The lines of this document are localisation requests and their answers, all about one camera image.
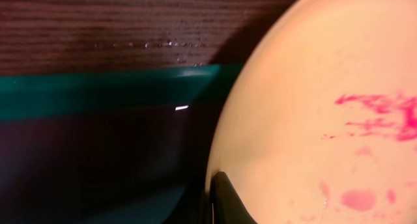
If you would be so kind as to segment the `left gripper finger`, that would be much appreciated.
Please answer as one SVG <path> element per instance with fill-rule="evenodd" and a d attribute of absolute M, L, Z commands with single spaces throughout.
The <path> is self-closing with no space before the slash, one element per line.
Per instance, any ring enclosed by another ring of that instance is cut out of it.
<path fill-rule="evenodd" d="M 214 224 L 257 224 L 223 171 L 210 181 L 210 202 Z"/>

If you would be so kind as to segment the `yellow-green round plate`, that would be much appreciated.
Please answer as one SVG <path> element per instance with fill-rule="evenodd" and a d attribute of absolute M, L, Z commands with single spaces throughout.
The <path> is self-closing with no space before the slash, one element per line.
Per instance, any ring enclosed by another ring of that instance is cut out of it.
<path fill-rule="evenodd" d="M 416 0 L 297 0 L 232 88 L 217 172 L 258 223 L 415 223 Z"/>

